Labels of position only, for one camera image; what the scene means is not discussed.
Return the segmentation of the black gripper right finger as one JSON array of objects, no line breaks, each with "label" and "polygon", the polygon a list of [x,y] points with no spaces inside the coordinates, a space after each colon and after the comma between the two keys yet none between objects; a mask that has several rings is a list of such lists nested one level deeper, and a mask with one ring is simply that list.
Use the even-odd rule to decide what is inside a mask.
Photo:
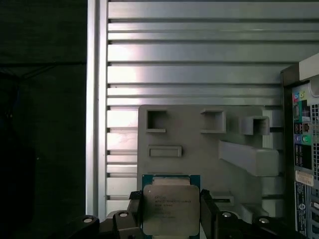
[{"label": "black gripper right finger", "polygon": [[259,216],[247,223],[232,212],[221,211],[206,189],[200,193],[200,223],[208,239],[306,238],[276,218]]}]

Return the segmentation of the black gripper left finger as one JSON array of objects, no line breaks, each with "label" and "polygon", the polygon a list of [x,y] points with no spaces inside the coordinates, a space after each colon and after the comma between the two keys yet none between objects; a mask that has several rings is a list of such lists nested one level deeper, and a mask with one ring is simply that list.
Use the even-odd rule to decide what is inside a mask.
[{"label": "black gripper left finger", "polygon": [[58,231],[60,239],[142,239],[143,192],[131,192],[126,210],[112,212],[100,221],[96,216],[83,215]]}]

